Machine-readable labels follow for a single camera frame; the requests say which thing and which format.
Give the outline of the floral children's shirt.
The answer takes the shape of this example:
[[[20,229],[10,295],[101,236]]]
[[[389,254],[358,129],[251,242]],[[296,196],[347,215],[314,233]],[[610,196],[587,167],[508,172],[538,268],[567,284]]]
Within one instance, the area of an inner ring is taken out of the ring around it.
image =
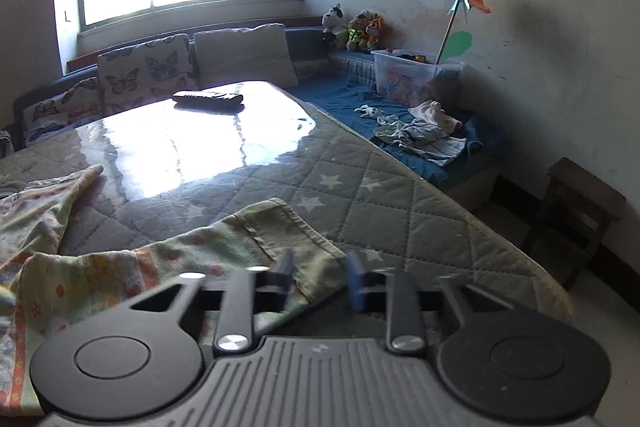
[[[1,413],[42,413],[28,365],[44,340],[113,308],[182,272],[221,280],[232,271],[295,258],[293,299],[281,314],[259,317],[277,326],[344,285],[346,256],[283,200],[255,202],[207,227],[132,251],[61,256],[58,247],[79,196],[102,168],[90,166],[47,180],[1,187]]]

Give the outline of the pile of small clothes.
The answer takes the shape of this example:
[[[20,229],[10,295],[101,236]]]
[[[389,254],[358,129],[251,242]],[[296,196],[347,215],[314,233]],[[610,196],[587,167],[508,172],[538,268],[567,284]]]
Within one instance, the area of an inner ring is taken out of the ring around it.
[[[376,121],[378,127],[373,135],[378,141],[408,150],[438,167],[448,166],[468,147],[467,139],[454,136],[461,122],[446,115],[439,102],[411,107],[409,113],[413,120],[410,122],[367,104],[357,107],[355,112],[361,118]]]

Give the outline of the black remote control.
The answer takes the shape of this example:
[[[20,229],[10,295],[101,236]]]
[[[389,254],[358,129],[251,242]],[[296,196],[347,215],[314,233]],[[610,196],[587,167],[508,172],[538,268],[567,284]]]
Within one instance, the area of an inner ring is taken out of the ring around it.
[[[243,95],[229,92],[179,91],[171,100],[177,107],[204,110],[204,112],[230,113],[243,104]]]

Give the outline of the dark wooden stool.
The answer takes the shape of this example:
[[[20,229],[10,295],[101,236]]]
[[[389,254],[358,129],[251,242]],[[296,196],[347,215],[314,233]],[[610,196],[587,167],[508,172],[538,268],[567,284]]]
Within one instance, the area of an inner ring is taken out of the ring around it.
[[[570,248],[570,272],[562,282],[570,291],[612,223],[622,219],[626,197],[567,157],[549,167],[547,176],[549,184],[522,251],[530,253],[541,239],[554,239]]]

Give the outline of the clear plastic storage box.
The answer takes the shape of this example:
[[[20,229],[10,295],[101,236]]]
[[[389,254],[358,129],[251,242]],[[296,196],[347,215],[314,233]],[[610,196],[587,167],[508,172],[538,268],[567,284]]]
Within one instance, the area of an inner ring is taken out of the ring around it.
[[[375,90],[379,96],[406,107],[436,101],[442,107],[457,105],[465,64],[455,60],[435,63],[434,54],[413,50],[372,52]]]

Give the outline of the blue sofa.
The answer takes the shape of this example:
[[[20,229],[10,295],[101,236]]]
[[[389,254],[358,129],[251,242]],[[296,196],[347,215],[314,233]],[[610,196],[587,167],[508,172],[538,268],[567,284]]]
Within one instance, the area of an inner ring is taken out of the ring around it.
[[[290,90],[295,98],[319,107],[367,139],[373,139],[376,124],[373,119],[361,118],[355,112],[363,104],[382,109],[387,115],[396,115],[402,121],[410,121],[411,117],[405,107],[376,94],[373,87],[372,56],[330,53],[322,43],[317,29],[293,28],[287,30],[285,35],[291,60],[299,77],[298,86]],[[194,78],[200,87],[198,60],[191,40],[190,48]],[[14,147],[17,150],[27,147],[22,127],[22,112],[27,106],[61,94],[76,82],[90,77],[99,78],[98,62],[18,98],[13,104],[15,120],[8,129]],[[510,150],[506,134],[484,117],[454,107],[447,108],[446,112],[461,122],[454,136],[468,140],[466,150],[448,166],[438,167],[395,145],[386,148],[390,155],[442,191],[453,190],[474,176],[496,168]]]

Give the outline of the plain cream pillow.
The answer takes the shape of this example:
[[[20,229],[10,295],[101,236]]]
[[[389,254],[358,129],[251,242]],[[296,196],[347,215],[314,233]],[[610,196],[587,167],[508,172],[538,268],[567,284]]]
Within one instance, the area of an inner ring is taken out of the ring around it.
[[[193,41],[204,88],[247,80],[269,81],[280,88],[298,86],[281,24],[200,31]]]

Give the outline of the butterfly pillow upright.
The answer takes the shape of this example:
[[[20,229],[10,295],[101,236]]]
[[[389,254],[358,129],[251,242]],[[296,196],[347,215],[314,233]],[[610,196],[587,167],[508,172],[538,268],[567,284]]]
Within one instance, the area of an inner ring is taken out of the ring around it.
[[[106,116],[198,90],[187,34],[102,53],[98,69]]]

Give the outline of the orange plush toys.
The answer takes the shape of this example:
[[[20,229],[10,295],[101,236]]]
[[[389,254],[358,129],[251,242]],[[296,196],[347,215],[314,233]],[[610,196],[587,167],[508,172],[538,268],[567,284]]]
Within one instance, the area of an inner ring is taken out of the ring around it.
[[[384,29],[383,17],[364,10],[347,23],[346,50],[369,52],[378,47]]]

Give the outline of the black white plush toy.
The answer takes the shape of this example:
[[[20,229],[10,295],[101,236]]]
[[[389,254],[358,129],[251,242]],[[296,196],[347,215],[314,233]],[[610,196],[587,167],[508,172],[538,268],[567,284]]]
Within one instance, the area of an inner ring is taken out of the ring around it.
[[[330,48],[345,49],[348,39],[347,27],[344,23],[344,12],[339,3],[333,5],[322,16],[323,42]]]

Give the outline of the butterfly pillow lying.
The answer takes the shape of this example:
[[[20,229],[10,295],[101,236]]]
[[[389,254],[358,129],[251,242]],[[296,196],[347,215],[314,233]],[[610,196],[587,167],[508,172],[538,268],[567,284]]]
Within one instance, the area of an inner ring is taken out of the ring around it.
[[[45,98],[23,110],[25,145],[89,124],[103,115],[103,90],[99,78],[80,80],[63,93]]]

